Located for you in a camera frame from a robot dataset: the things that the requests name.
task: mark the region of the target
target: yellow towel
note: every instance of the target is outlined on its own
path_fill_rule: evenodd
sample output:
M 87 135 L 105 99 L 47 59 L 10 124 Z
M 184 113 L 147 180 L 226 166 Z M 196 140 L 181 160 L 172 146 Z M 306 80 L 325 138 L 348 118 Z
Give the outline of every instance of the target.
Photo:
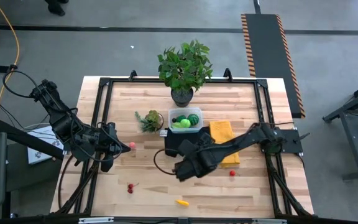
M 234 138 L 230 121 L 210 121 L 209 130 L 211 131 L 211 137 L 215 139 L 215 143 L 217 144 L 222 144 Z M 226 156 L 221 163 L 223 167 L 229 167 L 236 164 L 240 164 L 238 152 Z

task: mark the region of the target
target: person's foot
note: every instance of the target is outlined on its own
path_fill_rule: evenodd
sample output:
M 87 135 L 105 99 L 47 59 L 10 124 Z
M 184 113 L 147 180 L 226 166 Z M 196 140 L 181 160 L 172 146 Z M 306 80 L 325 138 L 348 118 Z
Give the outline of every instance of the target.
M 48 6 L 48 10 L 50 13 L 53 13 L 58 16 L 64 16 L 66 14 L 59 4 L 55 6 Z

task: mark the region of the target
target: plastic container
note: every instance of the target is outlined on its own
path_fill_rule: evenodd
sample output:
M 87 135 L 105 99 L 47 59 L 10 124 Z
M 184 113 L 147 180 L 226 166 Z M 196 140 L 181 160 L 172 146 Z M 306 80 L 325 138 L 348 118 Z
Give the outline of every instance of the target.
M 191 128 L 172 128 L 172 118 L 177 118 L 180 115 L 185 115 L 188 117 L 190 114 L 195 114 L 200 119 L 198 124 Z M 197 133 L 203 126 L 203 112 L 199 108 L 177 108 L 170 109 L 168 112 L 168 125 L 172 133 L 175 134 L 185 134 L 185 133 Z

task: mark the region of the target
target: wooden table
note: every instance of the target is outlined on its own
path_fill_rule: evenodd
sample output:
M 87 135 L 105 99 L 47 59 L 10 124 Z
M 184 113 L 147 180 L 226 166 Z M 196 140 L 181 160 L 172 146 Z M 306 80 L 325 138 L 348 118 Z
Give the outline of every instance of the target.
M 77 104 L 78 117 L 84 123 L 91 122 L 99 78 L 84 77 Z M 275 122 L 292 121 L 283 80 L 268 78 L 267 81 Z M 189 106 L 202 109 L 204 125 L 208 125 L 210 121 L 229 120 L 236 136 L 244 133 L 252 123 L 258 121 L 252 85 L 207 83 L 195 93 Z M 240 151 L 241 163 L 236 168 L 218 168 L 206 177 L 193 177 L 182 183 L 175 176 L 166 175 L 155 168 L 153 156 L 157 150 L 164 147 L 164 139 L 158 134 L 141 133 L 134 112 L 138 111 L 144 116 L 149 110 L 157 110 L 166 121 L 168 110 L 171 108 L 176 106 L 171 99 L 170 89 L 163 83 L 114 84 L 108 121 L 116 123 L 117 135 L 122 142 L 128 144 L 134 141 L 137 148 L 116 159 L 114 167 L 108 173 L 99 173 L 92 215 L 273 217 L 265 159 L 258 146 Z M 284 124 L 280 127 L 290 129 L 293 125 Z M 163 169 L 170 170 L 180 159 L 161 153 L 157 157 L 157 163 Z M 313 213 L 300 158 L 293 154 L 283 154 L 282 160 L 288 187 L 302 206 Z M 63 203 L 75 190 L 80 179 L 82 166 L 74 167 L 73 164 L 74 162 L 68 166 L 63 178 Z M 231 169 L 234 169 L 238 176 L 230 177 Z M 127 193 L 129 183 L 139 183 L 133 194 Z M 277 192 L 280 208 L 284 211 L 281 190 Z M 86 189 L 82 208 L 87 196 Z M 181 206 L 175 200 L 186 200 L 190 206 Z M 56 189 L 51 211 L 57 209 Z

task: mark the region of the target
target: concrete floor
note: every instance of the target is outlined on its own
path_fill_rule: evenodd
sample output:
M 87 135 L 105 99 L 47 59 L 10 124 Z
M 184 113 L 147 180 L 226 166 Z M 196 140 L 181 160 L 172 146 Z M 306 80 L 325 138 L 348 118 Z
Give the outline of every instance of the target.
M 51 15 L 43 1 L 0 0 L 13 24 L 116 27 L 241 28 L 241 13 L 254 13 L 252 0 L 76 0 L 65 17 Z M 358 30 L 358 1 L 261 0 L 262 13 L 279 14 L 285 29 Z M 157 57 L 165 47 L 197 38 L 211 49 L 214 75 L 226 67 L 248 77 L 242 34 L 148 32 L 17 32 L 21 43 L 19 68 L 40 82 L 57 85 L 62 100 L 75 106 L 85 75 L 157 73 Z M 321 117 L 341 106 L 358 89 L 358 36 L 287 36 L 306 110 L 295 120 L 303 140 L 306 176 L 315 214 L 358 220 L 358 180 L 344 183 L 342 174 L 356 171 L 342 125 Z M 10 31 L 0 30 L 0 64 L 10 64 L 16 46 Z M 32 85 L 20 76 L 9 81 L 29 93 Z M 40 104 L 5 93 L 2 104 L 23 125 L 45 115 Z M 7 120 L 3 113 L 1 118 Z M 48 213 L 57 180 L 15 192 L 12 210 L 22 216 Z

